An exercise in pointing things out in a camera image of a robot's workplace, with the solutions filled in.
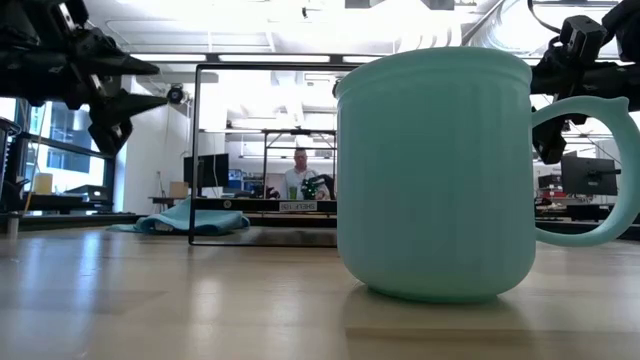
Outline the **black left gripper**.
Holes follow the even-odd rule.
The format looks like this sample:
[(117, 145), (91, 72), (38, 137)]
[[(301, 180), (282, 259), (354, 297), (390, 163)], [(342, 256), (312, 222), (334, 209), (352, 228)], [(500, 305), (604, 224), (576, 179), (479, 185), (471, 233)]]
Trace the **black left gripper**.
[(160, 70), (88, 22), (82, 0), (1, 0), (1, 94), (33, 105), (55, 99), (77, 109), (91, 103), (89, 134), (101, 153), (115, 156), (133, 132), (131, 118), (168, 100), (128, 92), (106, 97), (104, 80)]

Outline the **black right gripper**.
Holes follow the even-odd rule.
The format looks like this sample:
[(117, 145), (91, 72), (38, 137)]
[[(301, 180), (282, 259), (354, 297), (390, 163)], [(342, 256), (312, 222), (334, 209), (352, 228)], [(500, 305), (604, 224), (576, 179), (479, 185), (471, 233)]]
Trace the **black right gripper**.
[[(568, 92), (568, 97), (593, 96), (604, 99), (625, 97), (630, 114), (639, 112), (639, 62), (595, 60), (574, 69), (541, 61), (531, 66), (530, 92), (554, 95)], [(562, 136), (566, 121), (553, 119), (532, 129), (532, 144), (544, 164), (557, 164), (563, 156), (566, 141)]]

